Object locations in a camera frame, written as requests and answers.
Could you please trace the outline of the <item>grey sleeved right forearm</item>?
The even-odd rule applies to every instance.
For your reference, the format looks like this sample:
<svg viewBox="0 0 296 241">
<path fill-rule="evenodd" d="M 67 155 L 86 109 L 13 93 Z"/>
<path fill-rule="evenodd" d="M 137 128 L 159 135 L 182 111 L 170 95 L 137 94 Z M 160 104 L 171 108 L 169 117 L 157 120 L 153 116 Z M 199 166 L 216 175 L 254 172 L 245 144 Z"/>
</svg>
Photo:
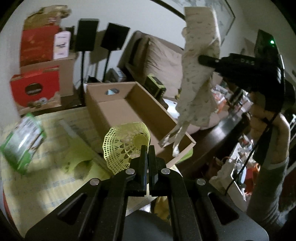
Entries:
<svg viewBox="0 0 296 241">
<path fill-rule="evenodd" d="M 281 196 L 288 161 L 260 168 L 246 213 L 265 230 L 282 228 L 295 207 L 293 196 Z"/>
</svg>

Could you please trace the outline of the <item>person's right hand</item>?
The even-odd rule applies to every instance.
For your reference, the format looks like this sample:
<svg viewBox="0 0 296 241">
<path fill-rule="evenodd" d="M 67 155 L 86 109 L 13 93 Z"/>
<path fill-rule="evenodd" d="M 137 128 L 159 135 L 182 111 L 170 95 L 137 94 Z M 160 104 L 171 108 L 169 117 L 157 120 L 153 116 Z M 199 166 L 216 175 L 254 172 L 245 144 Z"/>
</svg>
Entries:
<svg viewBox="0 0 296 241">
<path fill-rule="evenodd" d="M 281 113 L 273 113 L 262 107 L 263 97 L 250 94 L 253 105 L 250 108 L 250 134 L 257 141 L 255 161 L 264 168 L 280 165 L 289 156 L 290 125 Z"/>
</svg>

